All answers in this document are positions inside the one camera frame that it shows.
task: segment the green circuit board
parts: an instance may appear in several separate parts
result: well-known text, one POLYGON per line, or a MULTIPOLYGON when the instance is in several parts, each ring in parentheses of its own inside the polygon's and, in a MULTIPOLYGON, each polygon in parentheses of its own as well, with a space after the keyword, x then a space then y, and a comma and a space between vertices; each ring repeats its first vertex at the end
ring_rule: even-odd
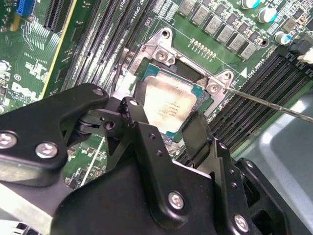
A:
MULTIPOLYGON (((49 30, 46 25, 51 3, 49 0, 34 2, 32 13, 28 16, 16 13, 19 2, 0 0, 1 114, 85 82, 93 82, 109 92, 114 65, 126 42, 132 38, 130 29, 140 22, 146 8, 151 8, 150 15, 129 48, 130 53, 125 59, 118 82, 118 89, 125 94, 133 94, 135 83, 142 79, 151 62, 144 60, 135 73, 136 77, 129 80, 125 75, 136 55, 143 44, 165 27, 173 32, 172 47, 204 70, 213 75, 225 70, 232 71, 234 79, 231 86, 235 89, 245 84, 278 47, 279 44, 274 40, 276 32, 285 32, 293 40, 303 33, 312 33, 307 27, 312 20, 310 0, 262 0, 258 7, 249 10, 243 9, 237 0, 73 0, 67 6, 62 30, 55 31, 49 30), (108 28, 101 35, 104 29, 101 25, 107 20, 114 2, 116 10, 112 11, 111 19, 104 24, 108 28), (192 5, 188 14, 182 8, 186 3, 192 5), (263 7, 277 10, 274 22, 258 21, 258 12, 263 7), (205 9, 207 16, 199 22, 196 15, 200 9, 205 9), (296 17, 299 9, 302 13, 296 17), (127 14, 132 14, 127 24, 129 30, 122 31, 117 44, 113 44, 114 50, 109 53, 108 46, 112 46, 109 42, 118 35, 119 26, 127 14), (231 49, 229 43, 221 42, 223 38, 208 33, 205 29, 213 17, 219 19, 223 27, 229 27, 231 34, 241 35, 245 43, 253 48, 253 53, 247 57, 242 51, 231 49)), ((289 105, 311 85, 308 82, 289 105)), ((223 105, 231 97, 228 94, 223 105)), ((210 104, 211 100, 208 100, 199 110, 205 112, 210 104)), ((223 107, 217 107, 208 116, 208 122, 223 107)), ((175 138, 174 141, 178 142, 181 135, 175 138)), ((93 136, 69 151, 69 161, 64 169, 68 185, 75 179, 76 184, 72 183, 71 186, 79 187, 89 168, 86 181, 105 172, 106 145, 101 140, 102 137, 93 136)), ((183 150, 181 148, 174 153, 173 158, 177 158, 183 150)))

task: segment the electronic component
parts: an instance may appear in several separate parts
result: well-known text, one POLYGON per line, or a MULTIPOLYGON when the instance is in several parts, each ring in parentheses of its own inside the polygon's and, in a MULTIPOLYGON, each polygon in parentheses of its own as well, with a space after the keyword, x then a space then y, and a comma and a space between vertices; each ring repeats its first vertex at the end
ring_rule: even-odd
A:
POLYGON ((284 33, 283 31, 279 31, 275 33, 274 40, 281 45, 288 45, 292 41, 291 35, 284 33))
POLYGON ((77 186, 77 180, 75 179, 72 179, 69 183, 69 187, 72 188, 72 189, 75 189, 77 186))
POLYGON ((263 7, 258 13, 258 21, 261 23, 272 23, 277 18, 275 8, 263 7))
POLYGON ((204 6, 200 6, 191 18, 191 21, 195 25, 200 26, 204 22, 208 14, 209 11, 204 6))
POLYGON ((254 42, 258 37, 260 36, 260 34, 256 31, 254 31, 250 36, 249 36, 249 40, 251 42, 254 42))
POLYGON ((313 47, 309 49, 304 55, 300 55, 297 58, 300 62, 313 64, 313 47))
POLYGON ((192 8, 194 8, 196 2, 196 0, 183 0, 178 8, 178 12, 180 12, 183 16, 188 16, 192 8))
POLYGON ((222 43, 226 43, 233 34, 233 32, 234 30, 230 26, 224 25, 216 39, 221 41, 222 43))
POLYGON ((244 44, 245 38, 241 34, 233 35, 232 38, 228 42, 228 47, 237 52, 239 48, 244 44))
POLYGON ((255 45, 253 45, 252 43, 248 43, 247 45, 245 45, 244 50, 240 53, 240 56, 247 60, 254 54, 256 49, 257 47, 255 45))
POLYGON ((61 68, 58 71, 57 76, 55 77, 55 81, 59 81, 59 80, 64 79, 66 77, 66 75, 67 75, 67 70, 68 70, 68 66, 65 66, 65 67, 61 68))
POLYGON ((238 16, 235 13, 231 13, 226 22, 227 24, 232 25, 237 19, 238 16))
POLYGON ((245 32, 245 35, 249 38, 251 35, 252 35, 252 30, 247 30, 246 32, 245 32))
POLYGON ((6 87, 0 86, 0 95, 1 95, 1 96, 5 96, 7 90, 8 90, 8 89, 7 89, 6 87))
POLYGON ((300 42, 291 45, 288 51, 292 52, 297 56, 304 55, 310 50, 312 46, 313 44, 311 42, 307 40, 301 40, 300 42))
POLYGON ((202 4, 208 6, 212 0, 203 0, 202 4))
POLYGON ((220 5, 216 8, 215 14, 216 14, 217 16, 220 16, 220 15, 224 12, 224 10, 226 10, 226 7, 225 7, 223 4, 220 4, 220 5))
POLYGON ((298 24, 302 25, 305 24, 308 21, 308 19, 305 16, 302 16, 299 20, 298 20, 298 24))
POLYGON ((180 129, 204 92, 202 87, 152 64, 143 82, 147 87, 144 110, 148 121, 164 134, 180 129))
POLYGON ((294 29, 296 25, 297 25, 296 21, 290 18, 290 19, 287 19, 286 22, 284 23, 283 29, 289 33, 294 29))
POLYGON ((20 16, 29 16, 33 11, 35 0, 19 0, 19 6, 16 12, 20 16))
POLYGON ((310 31, 312 31, 312 30, 313 30, 313 19, 312 19, 312 20, 310 20, 310 21, 307 23, 306 27, 307 27, 307 28, 308 28, 308 30, 310 30, 310 31))
POLYGON ((244 33, 249 28, 249 25, 246 22, 243 22, 238 28, 238 32, 244 33))
POLYGON ((294 13, 293 17, 297 20, 302 16, 303 13, 304 11, 301 8, 298 8, 298 10, 294 13))
POLYGON ((83 26, 78 26, 74 29, 74 32, 72 34, 72 38, 71 38, 71 41, 76 41, 78 42, 82 33, 83 33, 83 30, 84 30, 84 27, 83 26))
POLYGON ((220 18, 218 18, 217 16, 212 16, 209 20, 208 20, 208 24, 205 27, 205 32, 214 35, 216 33, 216 31, 219 29, 219 27, 222 24, 222 20, 220 18))
POLYGON ((60 32, 71 2, 72 0, 51 0, 45 17, 44 28, 51 32, 60 32))
POLYGON ((260 4, 261 0, 241 0, 240 4, 243 9, 256 8, 260 4))

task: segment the black mechanical arm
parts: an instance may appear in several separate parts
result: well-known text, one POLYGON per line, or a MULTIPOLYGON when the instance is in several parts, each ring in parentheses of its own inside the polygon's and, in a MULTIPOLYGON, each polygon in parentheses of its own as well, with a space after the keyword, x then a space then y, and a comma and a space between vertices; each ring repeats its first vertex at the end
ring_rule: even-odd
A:
POLYGON ((232 160, 205 118, 183 129, 188 159, 172 162, 140 93, 122 101, 83 84, 0 117, 0 208, 52 235, 311 234, 252 162, 232 160), (67 149, 106 137, 107 172, 71 191, 67 149))

